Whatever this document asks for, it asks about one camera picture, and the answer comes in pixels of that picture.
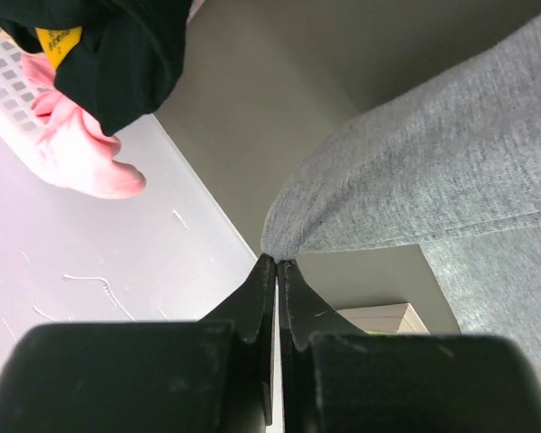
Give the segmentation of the grey t shirt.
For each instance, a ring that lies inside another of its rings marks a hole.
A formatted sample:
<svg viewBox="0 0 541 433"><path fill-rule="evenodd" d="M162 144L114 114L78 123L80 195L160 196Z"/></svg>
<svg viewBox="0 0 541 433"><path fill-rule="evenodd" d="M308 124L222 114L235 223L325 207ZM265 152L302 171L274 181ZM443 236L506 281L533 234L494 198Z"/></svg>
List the grey t shirt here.
<svg viewBox="0 0 541 433"><path fill-rule="evenodd" d="M261 249L421 248L459 328L514 340L541 381L541 14L331 134Z"/></svg>

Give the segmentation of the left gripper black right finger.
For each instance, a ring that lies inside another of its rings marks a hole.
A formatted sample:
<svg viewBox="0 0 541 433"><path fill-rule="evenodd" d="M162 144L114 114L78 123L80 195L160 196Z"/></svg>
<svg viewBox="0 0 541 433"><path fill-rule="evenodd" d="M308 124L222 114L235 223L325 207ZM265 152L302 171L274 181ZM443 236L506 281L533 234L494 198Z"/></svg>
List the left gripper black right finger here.
<svg viewBox="0 0 541 433"><path fill-rule="evenodd" d="M277 267L288 432L541 432L541 386L497 336L361 331Z"/></svg>

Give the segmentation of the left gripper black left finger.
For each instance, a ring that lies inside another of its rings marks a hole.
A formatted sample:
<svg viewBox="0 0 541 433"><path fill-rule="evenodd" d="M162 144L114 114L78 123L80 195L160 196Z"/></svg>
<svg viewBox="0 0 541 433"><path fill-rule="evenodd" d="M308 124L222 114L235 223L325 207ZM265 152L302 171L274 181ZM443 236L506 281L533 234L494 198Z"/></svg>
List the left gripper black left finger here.
<svg viewBox="0 0 541 433"><path fill-rule="evenodd" d="M0 432L263 432L275 264L196 322L49 324L0 374Z"/></svg>

